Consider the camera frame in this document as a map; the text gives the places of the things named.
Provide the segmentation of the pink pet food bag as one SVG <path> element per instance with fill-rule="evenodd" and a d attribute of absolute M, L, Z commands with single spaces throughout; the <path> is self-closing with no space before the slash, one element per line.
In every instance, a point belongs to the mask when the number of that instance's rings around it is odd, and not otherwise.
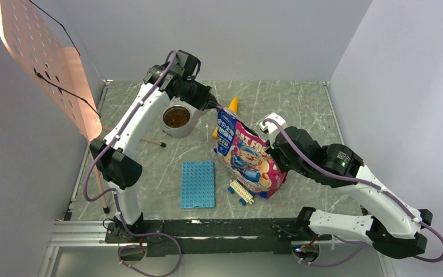
<path fill-rule="evenodd" d="M 286 181 L 273 159 L 266 153 L 265 141 L 238 116 L 217 109 L 217 139 L 214 152 L 243 186 L 263 199 L 270 198 Z"/>

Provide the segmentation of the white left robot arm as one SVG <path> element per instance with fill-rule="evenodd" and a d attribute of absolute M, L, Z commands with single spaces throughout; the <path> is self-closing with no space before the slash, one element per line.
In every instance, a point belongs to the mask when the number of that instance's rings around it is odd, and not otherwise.
<path fill-rule="evenodd" d="M 187 137 L 202 115 L 219 106 L 212 88 L 195 80 L 200 69 L 201 61 L 194 55 L 170 51 L 164 64 L 148 70 L 137 97 L 116 126 L 89 145 L 93 164 L 113 193 L 115 224 L 121 226 L 119 233 L 127 242 L 138 241 L 143 232 L 135 186 L 142 165 L 131 157 L 140 139 L 156 118 L 174 108 L 184 108 L 187 114 L 177 118 L 174 126 L 166 125 L 165 131 L 173 138 Z"/>

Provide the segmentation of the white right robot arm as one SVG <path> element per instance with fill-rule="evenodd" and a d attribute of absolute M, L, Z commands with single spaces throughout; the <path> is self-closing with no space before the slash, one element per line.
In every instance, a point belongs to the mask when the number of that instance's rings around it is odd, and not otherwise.
<path fill-rule="evenodd" d="M 295 232 L 301 239 L 335 235 L 364 242 L 393 259 L 420 258 L 427 238 L 421 231 L 430 226 L 433 214 L 406 204 L 343 144 L 321 146 L 306 130 L 285 127 L 266 119 L 260 128 L 269 134 L 267 153 L 283 172 L 294 171 L 357 201 L 368 215 L 351 216 L 303 207 Z"/>

